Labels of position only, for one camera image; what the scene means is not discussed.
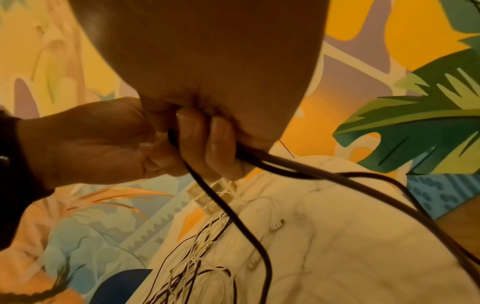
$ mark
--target hair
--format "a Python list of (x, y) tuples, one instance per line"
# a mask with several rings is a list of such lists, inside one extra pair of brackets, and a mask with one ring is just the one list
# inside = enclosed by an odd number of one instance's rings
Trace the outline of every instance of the hair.
[(85, 265), (77, 268), (72, 275), (70, 273), (70, 257), (65, 261), (65, 264), (61, 265), (57, 270), (57, 277), (55, 283), (50, 289), (42, 292), (36, 292), (32, 294), (25, 293), (0, 293), (0, 303), (2, 304), (35, 304), (40, 303), (48, 299), (52, 299), (68, 289), (69, 283), (73, 278), (73, 274)]

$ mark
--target brown surface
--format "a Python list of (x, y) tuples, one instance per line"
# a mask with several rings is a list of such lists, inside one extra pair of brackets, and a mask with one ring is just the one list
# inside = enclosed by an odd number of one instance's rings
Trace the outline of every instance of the brown surface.
[(480, 195), (436, 222), (457, 243), (480, 258)]

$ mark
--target dark sleeve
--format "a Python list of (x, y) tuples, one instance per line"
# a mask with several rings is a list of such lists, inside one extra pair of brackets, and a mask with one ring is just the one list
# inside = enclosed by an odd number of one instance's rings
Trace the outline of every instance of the dark sleeve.
[(12, 243), (25, 209), (54, 192), (43, 189), (27, 165), (17, 141), (18, 121), (0, 111), (0, 250)]

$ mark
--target wrist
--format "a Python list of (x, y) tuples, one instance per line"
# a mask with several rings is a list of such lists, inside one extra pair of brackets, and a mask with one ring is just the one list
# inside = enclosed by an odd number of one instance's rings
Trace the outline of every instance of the wrist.
[(18, 143), (34, 177), (44, 189), (62, 185), (56, 159), (61, 138), (55, 116), (20, 120), (16, 127)]

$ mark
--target mural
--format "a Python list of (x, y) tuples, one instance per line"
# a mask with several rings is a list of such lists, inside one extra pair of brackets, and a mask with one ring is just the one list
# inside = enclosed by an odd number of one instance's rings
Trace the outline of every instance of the mural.
[[(406, 184), (433, 218), (479, 195), (479, 6), (331, 0), (315, 75), (275, 153), (358, 162)], [(18, 117), (137, 96), (65, 0), (0, 0), (0, 43), (0, 105)], [(0, 302), (89, 303), (109, 277), (147, 270), (192, 181), (72, 185), (36, 202), (0, 252)]]

